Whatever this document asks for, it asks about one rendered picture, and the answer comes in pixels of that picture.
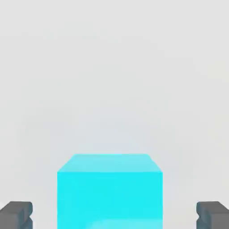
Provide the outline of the small cyan cube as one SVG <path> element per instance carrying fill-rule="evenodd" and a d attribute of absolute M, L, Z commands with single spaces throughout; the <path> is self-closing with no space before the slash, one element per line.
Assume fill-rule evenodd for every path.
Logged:
<path fill-rule="evenodd" d="M 76 154 L 57 173 L 57 229 L 163 229 L 163 173 L 147 154 Z"/>

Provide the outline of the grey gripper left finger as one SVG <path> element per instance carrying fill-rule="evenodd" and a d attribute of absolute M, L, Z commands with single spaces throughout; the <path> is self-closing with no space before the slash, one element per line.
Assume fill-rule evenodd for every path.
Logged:
<path fill-rule="evenodd" d="M 31 202 L 10 201 L 0 209 L 0 229 L 33 229 L 32 212 Z"/>

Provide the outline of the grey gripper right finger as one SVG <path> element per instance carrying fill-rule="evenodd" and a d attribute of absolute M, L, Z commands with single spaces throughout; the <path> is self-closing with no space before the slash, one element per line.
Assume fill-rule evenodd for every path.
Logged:
<path fill-rule="evenodd" d="M 196 229 L 229 229 L 229 209 L 220 202 L 198 202 L 196 212 Z"/>

